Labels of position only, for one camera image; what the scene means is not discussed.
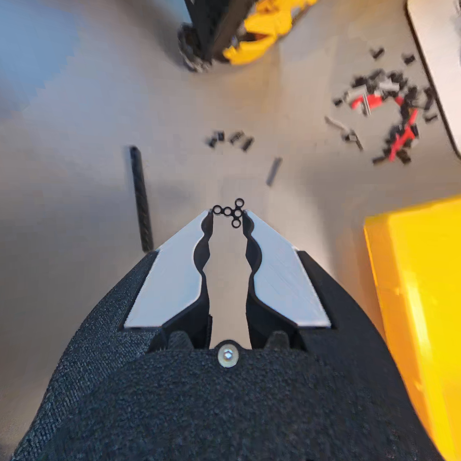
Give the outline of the black joined connector pins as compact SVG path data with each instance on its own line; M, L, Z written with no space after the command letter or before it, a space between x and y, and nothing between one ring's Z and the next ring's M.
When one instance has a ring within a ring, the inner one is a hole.
M242 198L235 199L234 207L215 205L212 207L212 213L215 216L225 216L231 218L231 225L234 229L239 229L242 226L243 206L245 201Z

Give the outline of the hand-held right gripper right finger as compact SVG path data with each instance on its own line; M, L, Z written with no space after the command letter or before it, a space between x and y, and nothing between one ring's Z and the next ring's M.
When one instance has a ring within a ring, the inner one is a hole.
M255 300L297 327L330 329L298 249L252 211L244 212L243 231Z

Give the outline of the yellow toy block robot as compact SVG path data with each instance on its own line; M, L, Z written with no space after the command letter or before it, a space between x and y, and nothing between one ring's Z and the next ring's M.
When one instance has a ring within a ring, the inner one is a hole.
M288 35L316 0L188 0L191 23L181 24L185 67L207 72L214 62L245 66Z

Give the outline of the grey desk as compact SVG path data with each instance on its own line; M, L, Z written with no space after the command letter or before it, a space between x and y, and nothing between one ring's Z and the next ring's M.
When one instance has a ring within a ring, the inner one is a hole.
M355 72L417 53L404 3L318 1L261 60L196 74L177 46L183 1L1 1L1 460L75 331L143 257L132 145L155 248L241 197L384 334L365 218L460 194L460 160L436 120L409 165L373 166L324 116Z

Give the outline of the yellow plastic bin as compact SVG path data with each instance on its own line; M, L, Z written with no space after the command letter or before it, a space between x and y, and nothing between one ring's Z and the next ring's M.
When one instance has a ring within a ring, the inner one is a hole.
M461 457L461 198L368 217L385 340L445 460Z

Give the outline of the small red black parts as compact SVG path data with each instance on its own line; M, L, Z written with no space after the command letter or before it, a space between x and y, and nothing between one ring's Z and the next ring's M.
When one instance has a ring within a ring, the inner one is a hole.
M397 68L355 72L347 88L331 100L335 112L324 116L343 143L373 154L373 166L409 165L421 137L420 126L438 120L435 90L409 75L416 55L402 54L400 59Z

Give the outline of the long black toy beam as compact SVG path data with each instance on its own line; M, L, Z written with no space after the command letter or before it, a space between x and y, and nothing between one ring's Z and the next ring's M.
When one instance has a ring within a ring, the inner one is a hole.
M141 151L136 146L130 146L129 152L141 248L144 253L149 253L153 251L154 245L150 211L147 199L146 182L143 172L142 156Z

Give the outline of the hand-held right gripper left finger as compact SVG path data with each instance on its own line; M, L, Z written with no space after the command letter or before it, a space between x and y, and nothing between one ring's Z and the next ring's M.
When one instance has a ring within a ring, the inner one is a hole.
M200 299L208 300L213 213L203 211L155 251L155 259L124 321L125 329L165 326Z

